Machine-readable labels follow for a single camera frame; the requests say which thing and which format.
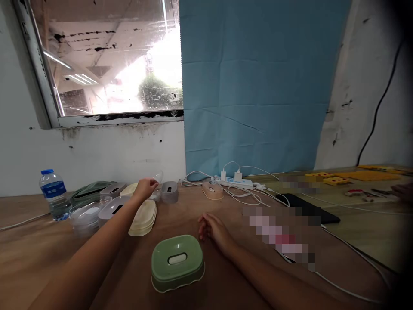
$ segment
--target person's hand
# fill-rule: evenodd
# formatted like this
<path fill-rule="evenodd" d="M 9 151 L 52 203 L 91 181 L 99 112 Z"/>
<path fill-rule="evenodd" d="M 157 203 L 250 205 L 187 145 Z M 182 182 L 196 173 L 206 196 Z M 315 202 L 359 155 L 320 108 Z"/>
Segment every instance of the person's hand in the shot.
<path fill-rule="evenodd" d="M 237 243 L 230 235 L 224 223 L 211 213 L 204 213 L 198 219 L 199 225 L 199 239 L 205 240 L 210 237 L 215 241 L 221 252 L 228 258 L 237 247 Z"/>
<path fill-rule="evenodd" d="M 136 187 L 135 191 L 133 192 L 132 197 L 137 199 L 148 199 L 152 193 L 154 192 L 155 188 L 159 185 L 158 181 L 152 178 L 144 178 L 139 180 L 138 186 Z"/>
<path fill-rule="evenodd" d="M 405 202 L 413 203 L 413 183 L 406 185 L 398 184 L 392 186 L 391 189 L 393 190 L 393 195 L 397 196 Z"/>

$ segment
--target green lid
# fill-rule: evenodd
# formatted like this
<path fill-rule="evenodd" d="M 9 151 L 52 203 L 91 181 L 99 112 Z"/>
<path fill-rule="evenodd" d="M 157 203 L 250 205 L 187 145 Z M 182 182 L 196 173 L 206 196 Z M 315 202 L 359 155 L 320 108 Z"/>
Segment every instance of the green lid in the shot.
<path fill-rule="evenodd" d="M 170 264 L 170 258 L 185 254 L 186 259 Z M 203 265 L 201 246 L 191 235 L 163 240 L 152 253 L 152 275 L 159 281 L 170 281 L 197 272 Z"/>

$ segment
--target charger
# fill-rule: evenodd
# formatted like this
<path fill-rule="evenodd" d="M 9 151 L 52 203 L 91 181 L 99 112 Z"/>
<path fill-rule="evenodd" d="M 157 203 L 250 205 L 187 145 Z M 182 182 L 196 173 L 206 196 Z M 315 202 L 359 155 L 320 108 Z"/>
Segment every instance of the charger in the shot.
<path fill-rule="evenodd" d="M 234 174 L 234 181 L 235 182 L 242 182 L 242 173 L 238 169 L 238 171 Z"/>

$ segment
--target blue curtain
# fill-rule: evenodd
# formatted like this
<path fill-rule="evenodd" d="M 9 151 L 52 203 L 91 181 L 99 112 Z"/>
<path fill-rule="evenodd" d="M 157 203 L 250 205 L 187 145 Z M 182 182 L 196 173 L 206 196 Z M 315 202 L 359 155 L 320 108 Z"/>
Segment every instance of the blue curtain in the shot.
<path fill-rule="evenodd" d="M 350 4 L 180 0 L 188 173 L 313 168 Z"/>

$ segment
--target blue bottle cap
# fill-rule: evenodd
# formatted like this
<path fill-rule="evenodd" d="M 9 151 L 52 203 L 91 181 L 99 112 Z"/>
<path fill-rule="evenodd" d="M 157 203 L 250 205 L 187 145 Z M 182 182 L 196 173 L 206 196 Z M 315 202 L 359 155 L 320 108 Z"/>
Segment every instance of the blue bottle cap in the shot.
<path fill-rule="evenodd" d="M 46 170 L 42 170 L 42 174 L 49 174 L 49 173 L 53 173 L 53 169 L 46 169 Z"/>

